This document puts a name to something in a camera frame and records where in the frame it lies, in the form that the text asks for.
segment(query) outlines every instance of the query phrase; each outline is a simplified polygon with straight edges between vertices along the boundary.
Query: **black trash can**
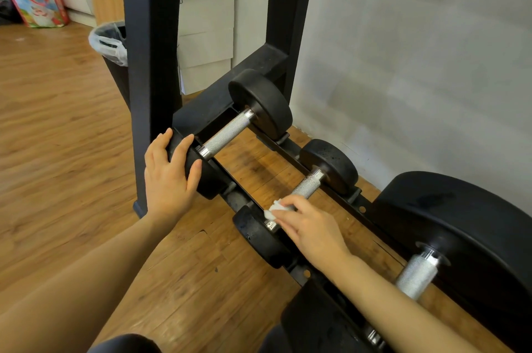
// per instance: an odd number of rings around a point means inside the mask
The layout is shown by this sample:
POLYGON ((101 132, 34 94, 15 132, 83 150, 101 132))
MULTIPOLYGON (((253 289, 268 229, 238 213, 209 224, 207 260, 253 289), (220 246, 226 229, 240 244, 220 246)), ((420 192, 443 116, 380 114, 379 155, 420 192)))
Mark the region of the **black trash can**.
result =
POLYGON ((116 86, 129 103, 128 51, 126 47, 126 25, 124 21, 110 22, 94 28, 89 34, 90 46, 103 56, 116 86))

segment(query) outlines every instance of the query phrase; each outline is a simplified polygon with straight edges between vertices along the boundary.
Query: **dark pants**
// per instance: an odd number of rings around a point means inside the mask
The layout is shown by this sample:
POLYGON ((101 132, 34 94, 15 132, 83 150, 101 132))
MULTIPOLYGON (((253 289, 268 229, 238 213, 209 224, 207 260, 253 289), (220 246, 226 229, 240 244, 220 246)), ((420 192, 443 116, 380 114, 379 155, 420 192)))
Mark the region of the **dark pants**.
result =
MULTIPOLYGON (((153 340, 129 333, 114 337, 90 349, 87 353, 162 353, 153 340)), ((291 353, 281 325, 274 326, 264 338, 259 353, 291 353)))

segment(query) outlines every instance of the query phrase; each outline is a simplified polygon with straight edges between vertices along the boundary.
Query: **dumbbell handle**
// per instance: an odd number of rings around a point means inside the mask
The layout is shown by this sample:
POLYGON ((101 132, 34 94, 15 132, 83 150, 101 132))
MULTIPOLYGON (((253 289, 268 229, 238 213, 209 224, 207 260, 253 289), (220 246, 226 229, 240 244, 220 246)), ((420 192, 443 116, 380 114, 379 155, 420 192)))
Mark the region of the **dumbbell handle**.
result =
MULTIPOLYGON (((312 194, 319 189, 321 186, 321 181, 325 177, 325 172, 323 172, 319 168, 314 168, 312 172, 303 179, 299 185, 297 185, 294 190, 292 191, 292 195, 301 195, 305 199, 308 199, 312 194)), ((295 211, 296 207, 294 205, 288 206, 288 209, 295 211)), ((270 220, 266 223, 266 227, 272 231, 275 232, 279 225, 274 222, 273 220, 270 220)))
POLYGON ((235 119, 226 124, 218 133, 212 136, 199 150, 200 155, 209 160, 220 152, 222 148, 229 144, 237 135, 251 124, 255 119, 255 113, 249 108, 236 116, 235 119))
MULTIPOLYGON (((435 254, 434 249, 426 247, 421 254, 412 256, 400 275, 397 276, 396 288, 412 300, 417 301, 438 274, 438 266, 442 258, 435 254)), ((368 324, 364 330, 371 343, 379 349, 385 346, 385 342, 371 325, 368 324)))

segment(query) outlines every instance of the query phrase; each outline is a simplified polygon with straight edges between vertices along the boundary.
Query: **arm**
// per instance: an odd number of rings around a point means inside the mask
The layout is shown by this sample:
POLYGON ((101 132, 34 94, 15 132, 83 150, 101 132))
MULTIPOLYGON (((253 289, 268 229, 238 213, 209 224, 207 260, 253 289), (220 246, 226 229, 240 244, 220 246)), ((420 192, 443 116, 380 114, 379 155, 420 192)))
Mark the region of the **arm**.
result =
POLYGON ((334 217, 302 196, 282 200, 297 211, 275 210, 283 227, 303 255, 349 298, 398 353, 478 352, 461 336, 351 255, 334 217))
POLYGON ((201 162, 185 178, 193 137, 177 147, 171 163, 169 129, 146 151, 148 214, 73 263, 0 317, 2 351, 85 353, 157 244, 190 208, 201 162))

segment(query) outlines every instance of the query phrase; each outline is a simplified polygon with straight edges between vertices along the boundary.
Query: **white cloth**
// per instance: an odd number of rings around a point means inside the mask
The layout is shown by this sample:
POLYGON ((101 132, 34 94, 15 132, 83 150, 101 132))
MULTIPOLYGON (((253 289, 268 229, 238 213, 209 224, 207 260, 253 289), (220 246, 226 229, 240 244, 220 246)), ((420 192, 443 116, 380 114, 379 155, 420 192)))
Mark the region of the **white cloth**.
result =
POLYGON ((266 217, 268 220, 275 220, 275 216, 271 213, 273 210, 290 210, 289 207, 283 206, 280 202, 281 199, 276 200, 269 209, 264 210, 264 217, 266 217))

